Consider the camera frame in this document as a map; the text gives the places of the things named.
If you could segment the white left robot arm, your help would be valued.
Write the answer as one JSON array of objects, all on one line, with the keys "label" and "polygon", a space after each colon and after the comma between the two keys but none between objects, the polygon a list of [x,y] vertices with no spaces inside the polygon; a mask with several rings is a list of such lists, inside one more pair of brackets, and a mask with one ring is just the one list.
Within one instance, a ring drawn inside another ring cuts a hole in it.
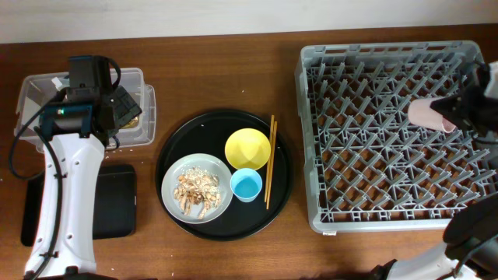
[{"label": "white left robot arm", "polygon": [[44,148],[44,189],[26,279],[97,278],[93,251],[96,182],[106,147],[142,109],[99,55],[70,57],[69,84],[24,124]]}]

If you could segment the blue cup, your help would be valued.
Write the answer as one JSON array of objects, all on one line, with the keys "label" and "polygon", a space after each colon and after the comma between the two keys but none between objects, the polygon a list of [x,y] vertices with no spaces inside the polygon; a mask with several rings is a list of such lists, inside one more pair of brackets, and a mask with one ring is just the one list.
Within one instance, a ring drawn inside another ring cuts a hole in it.
[{"label": "blue cup", "polygon": [[253,169],[237,170],[230,178],[230,189],[242,202],[252,202],[261,192],[262,178]]}]

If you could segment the gold foil wrapper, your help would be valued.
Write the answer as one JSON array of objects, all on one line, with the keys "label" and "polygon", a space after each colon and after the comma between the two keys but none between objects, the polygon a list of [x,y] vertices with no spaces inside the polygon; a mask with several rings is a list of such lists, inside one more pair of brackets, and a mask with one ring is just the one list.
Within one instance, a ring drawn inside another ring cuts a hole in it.
[{"label": "gold foil wrapper", "polygon": [[122,129],[131,129],[137,127],[138,125],[139,125],[139,117],[134,117],[126,125],[124,125]]}]

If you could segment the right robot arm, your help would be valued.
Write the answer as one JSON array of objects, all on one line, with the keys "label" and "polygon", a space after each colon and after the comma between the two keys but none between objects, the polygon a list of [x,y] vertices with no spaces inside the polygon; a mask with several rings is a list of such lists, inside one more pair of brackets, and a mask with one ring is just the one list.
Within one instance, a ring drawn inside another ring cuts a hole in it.
[{"label": "right robot arm", "polygon": [[[409,121],[424,128],[468,132],[481,145],[497,146],[497,64],[473,61],[475,83],[440,98],[418,99]],[[443,241],[407,261],[376,266],[368,279],[495,279],[497,277],[497,196],[459,212]]]}]

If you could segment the pink cup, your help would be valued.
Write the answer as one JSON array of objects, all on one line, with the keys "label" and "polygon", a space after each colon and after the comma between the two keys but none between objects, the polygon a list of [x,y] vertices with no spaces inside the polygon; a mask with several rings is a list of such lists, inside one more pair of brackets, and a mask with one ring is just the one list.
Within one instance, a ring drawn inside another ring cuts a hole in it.
[{"label": "pink cup", "polygon": [[408,108],[410,123],[445,133],[454,131],[456,126],[430,107],[432,102],[439,99],[439,97],[433,97],[413,100]]}]

